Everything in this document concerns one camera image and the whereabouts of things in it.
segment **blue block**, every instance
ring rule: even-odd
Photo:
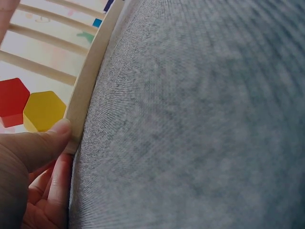
[[[114,1],[114,0],[108,0],[106,6],[105,6],[105,8],[104,8],[104,11],[105,11],[105,12],[108,12],[110,6],[113,4],[113,1]]]
[[[102,23],[102,20],[96,18],[96,19],[94,20],[93,26],[99,28],[99,26],[101,25],[101,23]]]

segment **red hexagon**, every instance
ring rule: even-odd
[[[0,81],[0,122],[4,127],[23,124],[23,109],[29,96],[20,79]]]

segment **wooden crib rail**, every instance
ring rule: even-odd
[[[79,12],[83,12],[85,14],[91,15],[91,16],[101,19],[101,20],[104,20],[104,18],[105,18],[104,13],[92,10],[90,8],[78,5],[78,4],[70,2],[70,1],[66,1],[66,0],[46,0],[46,1],[65,6],[67,8],[70,8],[70,9],[73,9],[73,10],[76,10]]]
[[[72,140],[68,143],[65,152],[75,154],[80,143],[84,123],[92,97],[93,89],[101,63],[104,59],[113,29],[124,7],[124,0],[114,0],[107,12],[105,20],[97,32],[82,70],[77,77],[70,102],[68,104],[65,118],[72,124]]]
[[[58,71],[48,66],[24,59],[22,57],[1,50],[0,60],[71,86],[73,86],[76,81],[76,77],[73,75]]]
[[[32,7],[32,6],[28,6],[28,5],[24,5],[24,4],[19,4],[17,9],[21,10],[21,11],[28,12],[28,13],[36,14],[36,15],[39,15],[39,16],[42,16],[42,17],[45,17],[45,18],[50,18],[51,20],[58,21],[62,24],[69,25],[71,27],[74,27],[74,28],[79,29],[81,31],[90,33],[92,35],[95,35],[97,30],[98,30],[94,26],[90,26],[90,25],[84,24],[82,22],[79,22],[79,21],[61,16],[61,15],[56,14],[56,13],[52,13],[52,12],[49,12],[49,11],[46,11],[46,10],[42,10],[42,9],[39,9],[39,8],[36,8],[36,7]]]
[[[32,30],[23,26],[19,26],[16,24],[10,24],[9,26],[9,31],[18,33],[18,34],[22,34],[25,35],[27,37],[42,41],[42,42],[46,42],[49,44],[52,44],[54,46],[60,47],[62,49],[66,49],[68,51],[77,53],[79,55],[87,55],[88,49],[79,46],[77,44],[73,44],[71,42],[67,42],[65,40],[62,40],[60,38],[57,37],[53,37],[51,35],[45,34],[43,32],[39,32],[36,30]]]

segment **fabric texture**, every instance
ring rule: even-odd
[[[126,0],[71,229],[305,228],[305,1]]]

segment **yellow hexagon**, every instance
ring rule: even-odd
[[[54,92],[32,93],[23,110],[24,127],[29,132],[48,131],[65,111],[65,103]]]

